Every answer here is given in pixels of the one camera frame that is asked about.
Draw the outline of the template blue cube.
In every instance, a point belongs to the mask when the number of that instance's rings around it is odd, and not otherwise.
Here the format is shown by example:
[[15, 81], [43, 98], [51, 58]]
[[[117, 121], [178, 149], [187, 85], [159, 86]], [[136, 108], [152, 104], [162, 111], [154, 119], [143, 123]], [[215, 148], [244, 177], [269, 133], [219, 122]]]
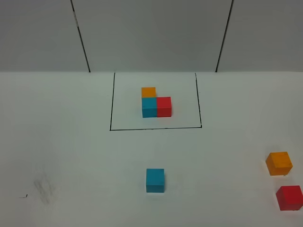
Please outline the template blue cube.
[[142, 116], [143, 118], [157, 117], [157, 98], [142, 98]]

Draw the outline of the template red cube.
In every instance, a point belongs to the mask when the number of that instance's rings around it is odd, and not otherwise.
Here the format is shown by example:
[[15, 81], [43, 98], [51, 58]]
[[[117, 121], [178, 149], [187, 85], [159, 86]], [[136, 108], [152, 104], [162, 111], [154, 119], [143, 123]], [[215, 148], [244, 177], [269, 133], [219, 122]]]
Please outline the template red cube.
[[171, 97], [157, 97], [157, 117], [171, 117]]

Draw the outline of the template orange cube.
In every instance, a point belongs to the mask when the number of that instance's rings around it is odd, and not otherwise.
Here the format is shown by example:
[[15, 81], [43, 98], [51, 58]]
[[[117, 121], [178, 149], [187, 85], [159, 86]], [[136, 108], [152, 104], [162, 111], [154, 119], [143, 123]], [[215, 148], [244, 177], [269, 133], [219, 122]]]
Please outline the template orange cube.
[[156, 97], [156, 87], [142, 87], [142, 98]]

